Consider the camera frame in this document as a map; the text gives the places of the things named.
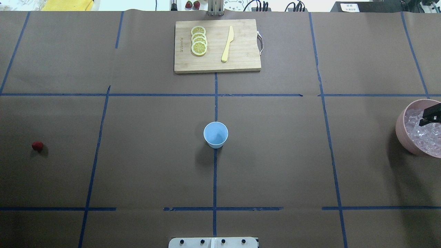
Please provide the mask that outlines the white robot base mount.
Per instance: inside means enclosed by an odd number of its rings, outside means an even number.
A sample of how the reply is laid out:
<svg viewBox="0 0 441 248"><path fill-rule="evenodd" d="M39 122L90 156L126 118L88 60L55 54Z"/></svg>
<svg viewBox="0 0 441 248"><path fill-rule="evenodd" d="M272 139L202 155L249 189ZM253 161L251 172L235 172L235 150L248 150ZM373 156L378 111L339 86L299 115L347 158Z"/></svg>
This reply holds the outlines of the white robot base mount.
<svg viewBox="0 0 441 248"><path fill-rule="evenodd" d="M172 238L169 248L258 248L255 237L181 237Z"/></svg>

